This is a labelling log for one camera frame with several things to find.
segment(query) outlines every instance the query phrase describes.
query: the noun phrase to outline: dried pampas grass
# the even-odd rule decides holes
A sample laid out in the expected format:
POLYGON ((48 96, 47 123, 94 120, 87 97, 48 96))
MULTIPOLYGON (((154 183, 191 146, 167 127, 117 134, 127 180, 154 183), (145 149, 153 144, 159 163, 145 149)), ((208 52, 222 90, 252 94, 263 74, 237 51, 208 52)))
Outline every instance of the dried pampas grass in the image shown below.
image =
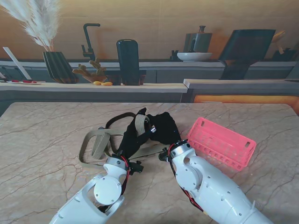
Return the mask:
POLYGON ((0 0, 0 5, 20 20, 27 34, 46 51, 54 51, 58 30, 59 0, 0 0))

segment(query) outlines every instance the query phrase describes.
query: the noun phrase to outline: plastic basket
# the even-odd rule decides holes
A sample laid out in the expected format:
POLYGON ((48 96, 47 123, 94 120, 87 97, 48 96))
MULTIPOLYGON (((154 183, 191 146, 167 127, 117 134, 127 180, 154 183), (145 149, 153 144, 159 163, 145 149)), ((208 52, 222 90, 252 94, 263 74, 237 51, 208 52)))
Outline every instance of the plastic basket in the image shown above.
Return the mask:
POLYGON ((190 145, 241 171, 249 163, 256 142, 204 118, 198 118, 188 133, 190 145))

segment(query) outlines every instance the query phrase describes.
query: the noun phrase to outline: yellow fruit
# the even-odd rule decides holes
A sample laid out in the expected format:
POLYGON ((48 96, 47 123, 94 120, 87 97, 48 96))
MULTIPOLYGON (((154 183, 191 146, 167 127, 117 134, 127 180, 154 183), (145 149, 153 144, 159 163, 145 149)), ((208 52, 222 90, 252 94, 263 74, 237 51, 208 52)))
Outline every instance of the yellow fruit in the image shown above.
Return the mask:
POLYGON ((93 84, 94 84, 94 85, 101 85, 102 82, 100 82, 100 81, 95 81, 95 82, 93 82, 93 84))
POLYGON ((108 85, 113 85, 113 83, 107 82, 107 83, 102 83, 102 85, 108 86, 108 85))

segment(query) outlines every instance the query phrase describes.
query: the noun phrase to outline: faucet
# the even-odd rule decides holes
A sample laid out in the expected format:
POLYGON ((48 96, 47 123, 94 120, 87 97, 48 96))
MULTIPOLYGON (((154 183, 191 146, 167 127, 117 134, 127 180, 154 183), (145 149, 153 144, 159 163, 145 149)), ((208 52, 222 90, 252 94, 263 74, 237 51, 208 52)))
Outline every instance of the faucet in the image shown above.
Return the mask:
POLYGON ((92 61, 95 60, 95 55, 94 55, 94 51, 92 49, 92 45, 90 44, 89 35, 88 35, 88 32, 87 32, 87 27, 99 27, 99 26, 100 26, 99 23, 86 23, 83 26, 85 37, 86 37, 86 41, 87 41, 87 45, 88 45, 88 52, 86 52, 85 51, 85 47, 82 44, 83 56, 84 57, 89 57, 90 60, 92 60, 92 61))

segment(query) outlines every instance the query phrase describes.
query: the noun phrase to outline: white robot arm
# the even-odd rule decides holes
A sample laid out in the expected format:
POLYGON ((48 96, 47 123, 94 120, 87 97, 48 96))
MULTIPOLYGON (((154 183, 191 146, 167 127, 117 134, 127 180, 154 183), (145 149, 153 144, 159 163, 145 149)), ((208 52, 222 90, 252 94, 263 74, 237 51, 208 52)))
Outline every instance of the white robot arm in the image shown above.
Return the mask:
POLYGON ((77 192, 52 218, 50 224, 104 224, 124 201, 120 178, 128 174, 126 163, 110 157, 104 169, 107 175, 97 175, 77 192), (107 209, 101 211, 88 198, 93 189, 95 199, 107 209))
MULTIPOLYGON (((180 187, 193 205, 213 220, 220 224, 272 224, 234 181, 197 156, 186 141, 177 143, 167 153, 171 164, 176 166, 175 177, 180 187)), ((90 180, 57 212, 50 224, 106 223, 124 201, 120 178, 129 171, 127 161, 114 157, 107 160, 104 169, 107 175, 90 180), (104 209, 97 208, 88 198, 92 188, 95 199, 105 205, 104 209)))
POLYGON ((169 149, 176 179, 195 203, 220 224, 272 224, 240 187, 182 141, 169 149))

